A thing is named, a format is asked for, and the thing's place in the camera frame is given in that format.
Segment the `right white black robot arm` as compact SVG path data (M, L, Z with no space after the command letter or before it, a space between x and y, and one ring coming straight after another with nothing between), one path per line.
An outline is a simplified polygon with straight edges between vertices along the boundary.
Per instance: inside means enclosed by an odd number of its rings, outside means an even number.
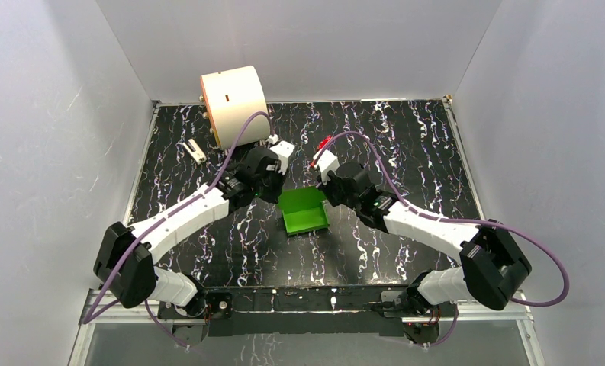
M475 300L503 310L532 271L513 237L499 226L432 220L428 212L412 211L391 192L376 188L357 162L332 163L318 171L319 188L331 205L344 205L366 226L422 243L457 263L419 274L404 294L383 301L385 308L426 316L442 303Z

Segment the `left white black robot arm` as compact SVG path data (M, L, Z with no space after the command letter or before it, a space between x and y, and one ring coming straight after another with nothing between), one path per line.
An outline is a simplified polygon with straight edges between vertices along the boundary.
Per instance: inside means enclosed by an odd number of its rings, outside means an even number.
M208 305L201 282L161 269L157 262L204 226L257 198L277 203L294 149L285 141L254 147L230 171L220 172L187 199L131 226L111 224L94 263L95 276L125 308L156 300L178 307L188 317L200 316Z

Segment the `green paper box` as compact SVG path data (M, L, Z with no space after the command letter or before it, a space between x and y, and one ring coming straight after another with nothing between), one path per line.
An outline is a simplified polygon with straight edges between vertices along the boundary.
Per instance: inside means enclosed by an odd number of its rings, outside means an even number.
M277 203L289 236L329 227L326 197L314 186L283 191Z

